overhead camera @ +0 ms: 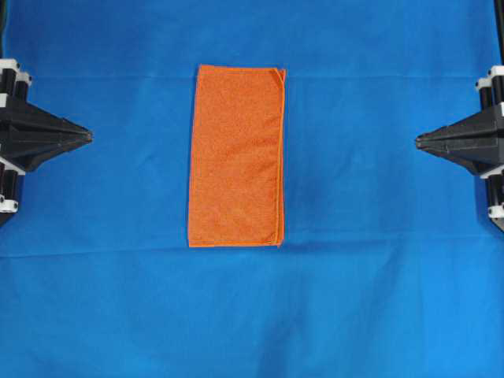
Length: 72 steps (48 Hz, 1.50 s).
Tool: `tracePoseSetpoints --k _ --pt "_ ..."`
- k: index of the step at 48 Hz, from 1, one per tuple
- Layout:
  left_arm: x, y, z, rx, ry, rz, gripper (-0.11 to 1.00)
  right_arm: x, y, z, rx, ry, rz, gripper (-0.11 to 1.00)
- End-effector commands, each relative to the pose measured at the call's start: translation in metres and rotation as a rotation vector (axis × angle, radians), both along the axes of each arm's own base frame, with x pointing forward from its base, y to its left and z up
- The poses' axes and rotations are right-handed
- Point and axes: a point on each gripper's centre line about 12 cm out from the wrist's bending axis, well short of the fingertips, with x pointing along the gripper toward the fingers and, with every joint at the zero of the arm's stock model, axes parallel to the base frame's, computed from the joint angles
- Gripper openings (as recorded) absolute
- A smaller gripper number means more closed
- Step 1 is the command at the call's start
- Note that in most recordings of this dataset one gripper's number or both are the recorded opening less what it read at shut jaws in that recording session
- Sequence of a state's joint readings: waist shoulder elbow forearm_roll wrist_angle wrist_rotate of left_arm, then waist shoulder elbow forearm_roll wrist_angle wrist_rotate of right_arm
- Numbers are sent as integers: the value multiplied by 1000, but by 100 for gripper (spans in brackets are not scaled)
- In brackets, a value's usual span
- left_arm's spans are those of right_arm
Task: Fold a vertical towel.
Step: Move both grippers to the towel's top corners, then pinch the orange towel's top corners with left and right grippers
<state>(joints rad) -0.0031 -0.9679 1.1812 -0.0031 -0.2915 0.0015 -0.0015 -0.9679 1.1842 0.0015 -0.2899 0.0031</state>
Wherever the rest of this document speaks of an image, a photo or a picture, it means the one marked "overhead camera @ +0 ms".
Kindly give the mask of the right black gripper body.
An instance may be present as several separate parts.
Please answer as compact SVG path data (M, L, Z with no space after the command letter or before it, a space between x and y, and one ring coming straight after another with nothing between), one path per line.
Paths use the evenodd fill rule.
M487 213L490 219L503 218L503 66L491 67L485 78L478 79L476 89L481 109L492 108L497 120L498 157L480 178L486 187Z

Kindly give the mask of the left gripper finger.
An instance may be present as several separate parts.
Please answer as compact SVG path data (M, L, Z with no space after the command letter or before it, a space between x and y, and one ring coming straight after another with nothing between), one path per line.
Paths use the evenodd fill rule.
M25 172L33 172L45 161L91 142L91 135L56 135L48 140L22 137L1 141L1 157Z
M63 132L92 137L86 128L13 96L1 97L1 122L28 130Z

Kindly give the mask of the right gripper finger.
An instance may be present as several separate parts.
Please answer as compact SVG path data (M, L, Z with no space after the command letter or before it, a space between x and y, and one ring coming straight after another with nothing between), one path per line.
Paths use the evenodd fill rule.
M442 126L416 137L416 142L479 138L503 132L503 103L491 106L454 124Z
M489 176L493 171L503 170L503 145L498 139L417 139L416 147L460 165L474 176Z

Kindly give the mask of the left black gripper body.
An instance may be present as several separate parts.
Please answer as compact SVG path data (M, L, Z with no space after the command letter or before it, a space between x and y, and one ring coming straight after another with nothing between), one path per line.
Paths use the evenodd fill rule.
M15 59L1 59L1 214L15 214L20 207L20 189L26 169L10 156L13 152L15 130L13 111L20 101L26 104L32 77L20 70Z

